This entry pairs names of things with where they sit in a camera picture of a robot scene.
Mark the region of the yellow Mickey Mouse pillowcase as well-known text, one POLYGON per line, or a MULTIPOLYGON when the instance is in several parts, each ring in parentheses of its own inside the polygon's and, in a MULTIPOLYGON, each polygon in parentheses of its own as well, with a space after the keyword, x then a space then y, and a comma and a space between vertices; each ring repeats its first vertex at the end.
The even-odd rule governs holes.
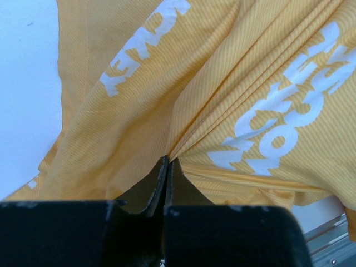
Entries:
POLYGON ((62 130, 15 200, 114 199, 167 156, 210 201, 329 196, 355 240, 354 1, 58 1, 62 130))

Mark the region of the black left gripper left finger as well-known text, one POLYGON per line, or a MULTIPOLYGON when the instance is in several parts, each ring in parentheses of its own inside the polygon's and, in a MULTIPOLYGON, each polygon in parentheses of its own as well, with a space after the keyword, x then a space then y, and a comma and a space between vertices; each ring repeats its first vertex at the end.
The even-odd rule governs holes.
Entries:
POLYGON ((1 265, 159 266, 168 166, 114 200, 1 202, 1 265))

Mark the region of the aluminium front frame rail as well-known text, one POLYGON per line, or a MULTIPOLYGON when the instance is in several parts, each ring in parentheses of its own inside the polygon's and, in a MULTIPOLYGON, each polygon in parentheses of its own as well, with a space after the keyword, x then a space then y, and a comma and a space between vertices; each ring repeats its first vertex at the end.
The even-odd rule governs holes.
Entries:
POLYGON ((345 214, 304 235, 316 267, 356 267, 355 242, 350 241, 345 214))

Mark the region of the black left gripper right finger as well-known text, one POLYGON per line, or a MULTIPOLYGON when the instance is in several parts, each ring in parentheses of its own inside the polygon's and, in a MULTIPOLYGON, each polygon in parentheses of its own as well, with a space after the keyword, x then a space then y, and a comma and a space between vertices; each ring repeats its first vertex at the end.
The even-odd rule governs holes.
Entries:
POLYGON ((169 164, 164 209, 166 266, 309 266, 301 228, 285 208, 215 205, 169 164))

